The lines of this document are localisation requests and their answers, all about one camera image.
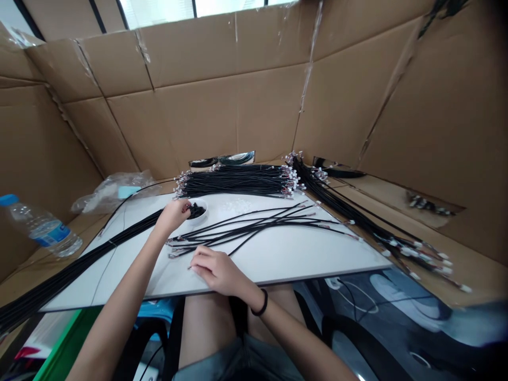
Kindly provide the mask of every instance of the plastic bag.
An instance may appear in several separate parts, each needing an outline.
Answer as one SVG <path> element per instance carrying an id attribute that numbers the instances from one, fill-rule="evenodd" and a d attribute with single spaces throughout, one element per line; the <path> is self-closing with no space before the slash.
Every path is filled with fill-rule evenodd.
<path id="1" fill-rule="evenodd" d="M 144 188 L 152 184 L 155 184 L 155 180 L 148 170 L 138 173 L 116 173 L 108 176 L 95 189 L 93 194 L 80 197 L 76 200 L 71 207 L 71 211 L 76 214 L 113 213 L 123 201 L 123 199 L 118 198 L 118 189 L 121 186 L 138 186 Z M 160 185 L 154 185 L 132 196 L 132 198 L 157 196 L 161 188 Z"/>

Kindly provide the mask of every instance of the right hand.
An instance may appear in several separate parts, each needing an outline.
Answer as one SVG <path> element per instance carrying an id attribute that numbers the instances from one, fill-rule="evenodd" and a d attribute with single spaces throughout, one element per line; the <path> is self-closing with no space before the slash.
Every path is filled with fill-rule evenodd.
<path id="1" fill-rule="evenodd" d="M 219 294 L 245 300 L 255 289 L 259 290 L 225 252 L 198 246 L 190 262 L 190 268 Z"/>

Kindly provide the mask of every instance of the wrist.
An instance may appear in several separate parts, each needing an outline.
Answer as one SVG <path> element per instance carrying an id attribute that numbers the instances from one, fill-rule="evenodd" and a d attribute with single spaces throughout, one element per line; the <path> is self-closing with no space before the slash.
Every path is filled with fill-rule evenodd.
<path id="1" fill-rule="evenodd" d="M 249 280 L 238 296 L 253 311 L 260 311 L 265 304 L 265 294 L 254 282 Z"/>

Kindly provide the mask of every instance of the white board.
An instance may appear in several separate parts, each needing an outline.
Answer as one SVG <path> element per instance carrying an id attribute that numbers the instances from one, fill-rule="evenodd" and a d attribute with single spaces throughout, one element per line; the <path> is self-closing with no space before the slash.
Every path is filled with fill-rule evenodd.
<path id="1" fill-rule="evenodd" d="M 173 194 L 169 194 L 127 201 L 113 217 L 102 237 L 96 237 L 83 255 L 107 242 L 125 228 L 163 208 L 172 198 Z M 208 203 L 207 221 L 196 227 L 190 226 L 186 221 L 172 234 L 172 237 L 250 211 L 287 207 L 302 201 L 307 201 L 306 205 L 314 204 L 304 195 L 295 195 L 294 200 L 231 194 L 217 194 L 202 198 Z M 316 216 L 313 218 L 336 221 L 317 205 L 295 215 L 314 212 Z M 265 217 L 275 213 L 277 211 L 263 212 L 245 218 Z M 238 226 L 242 225 L 228 225 L 222 229 L 230 230 Z M 345 226 L 333 225 L 333 228 L 355 235 Z M 99 259 L 41 311 L 78 309 L 105 304 L 143 247 L 151 230 L 148 229 Z M 214 249 L 230 252 L 242 241 L 243 239 L 239 239 Z M 209 291 L 197 274 L 187 270 L 192 254 L 169 259 L 169 252 L 170 248 L 167 246 L 162 249 L 148 285 L 146 298 L 154 299 Z M 231 258 L 250 279 L 260 285 L 356 273 L 392 265 L 366 242 L 359 242 L 327 230 L 301 226 L 266 229 L 253 237 Z"/>

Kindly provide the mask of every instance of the green object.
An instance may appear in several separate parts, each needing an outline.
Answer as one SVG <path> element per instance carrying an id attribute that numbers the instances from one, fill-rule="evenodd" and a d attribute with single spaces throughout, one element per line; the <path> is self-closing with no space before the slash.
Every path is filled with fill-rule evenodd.
<path id="1" fill-rule="evenodd" d="M 33 381 L 64 381 L 102 306 L 76 311 Z"/>

